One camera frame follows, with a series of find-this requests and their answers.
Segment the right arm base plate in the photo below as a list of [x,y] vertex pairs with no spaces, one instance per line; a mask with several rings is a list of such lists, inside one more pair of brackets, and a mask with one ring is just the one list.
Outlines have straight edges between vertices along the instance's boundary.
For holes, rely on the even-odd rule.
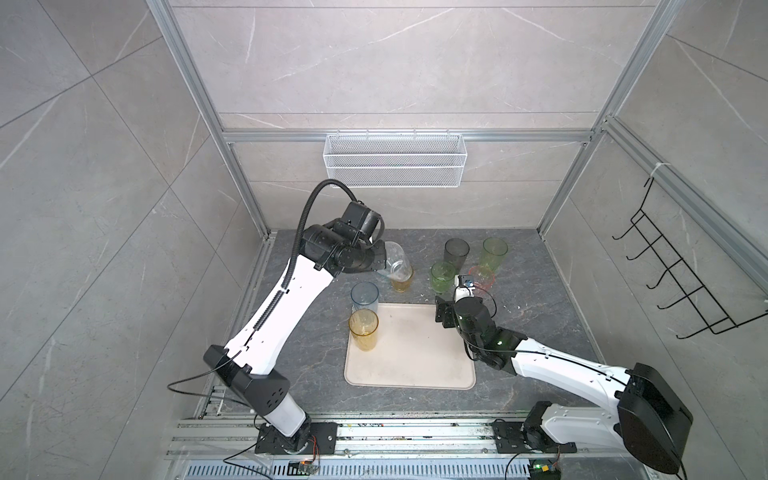
[[500,454],[570,454],[577,452],[577,447],[573,442],[557,443],[540,426],[502,419],[495,419],[489,426],[492,429],[492,437],[497,452]]

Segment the tall blue glass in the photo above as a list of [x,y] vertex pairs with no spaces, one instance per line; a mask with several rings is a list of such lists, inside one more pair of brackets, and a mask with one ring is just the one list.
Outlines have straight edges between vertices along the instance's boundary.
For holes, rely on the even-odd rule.
[[372,282],[357,283],[350,291],[352,311],[370,310],[376,312],[379,305],[380,291]]

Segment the tall amber glass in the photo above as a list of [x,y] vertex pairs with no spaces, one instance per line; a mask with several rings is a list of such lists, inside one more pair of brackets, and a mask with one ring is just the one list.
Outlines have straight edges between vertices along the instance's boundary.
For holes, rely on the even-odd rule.
[[356,310],[348,319],[348,327],[354,343],[362,351],[371,351],[375,348],[379,325],[378,315],[370,309]]

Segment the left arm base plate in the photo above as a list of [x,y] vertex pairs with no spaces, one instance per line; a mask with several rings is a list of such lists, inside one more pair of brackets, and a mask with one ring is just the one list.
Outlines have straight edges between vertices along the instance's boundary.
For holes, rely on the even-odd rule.
[[272,425],[260,428],[256,453],[288,455],[332,455],[339,425],[334,422],[305,423],[293,436],[285,436]]

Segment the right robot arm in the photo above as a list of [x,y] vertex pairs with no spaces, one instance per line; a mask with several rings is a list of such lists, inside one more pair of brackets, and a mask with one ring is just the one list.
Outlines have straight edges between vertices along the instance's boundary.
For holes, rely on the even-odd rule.
[[592,403],[584,413],[539,401],[520,428],[528,449],[568,444],[621,447],[645,466],[685,476],[684,450],[693,415],[653,367],[588,361],[496,325],[483,298],[436,298],[435,320],[460,335],[468,357],[494,370],[542,381]]

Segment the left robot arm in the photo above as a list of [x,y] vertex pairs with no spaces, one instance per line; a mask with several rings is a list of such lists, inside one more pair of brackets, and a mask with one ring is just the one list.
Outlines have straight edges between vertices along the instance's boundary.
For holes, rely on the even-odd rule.
[[251,320],[226,345],[212,345],[204,362],[223,383],[299,449],[308,436],[307,413],[275,370],[281,350],[315,299],[340,274],[381,270],[385,243],[381,216],[360,201],[326,224],[305,225],[303,211],[288,264]]

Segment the beige tray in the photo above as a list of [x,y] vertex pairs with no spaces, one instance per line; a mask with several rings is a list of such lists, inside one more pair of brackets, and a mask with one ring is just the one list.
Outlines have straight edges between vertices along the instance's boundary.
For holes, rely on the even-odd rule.
[[344,378],[353,386],[470,390],[474,363],[454,329],[435,321],[428,304],[381,303],[377,343],[370,351],[348,341]]

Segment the short clear glass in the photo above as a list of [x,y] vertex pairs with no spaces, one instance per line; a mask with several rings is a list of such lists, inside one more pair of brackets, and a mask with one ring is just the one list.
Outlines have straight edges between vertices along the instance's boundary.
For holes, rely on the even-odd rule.
[[403,247],[394,241],[385,242],[386,260],[377,273],[395,282],[406,282],[413,274],[411,262]]

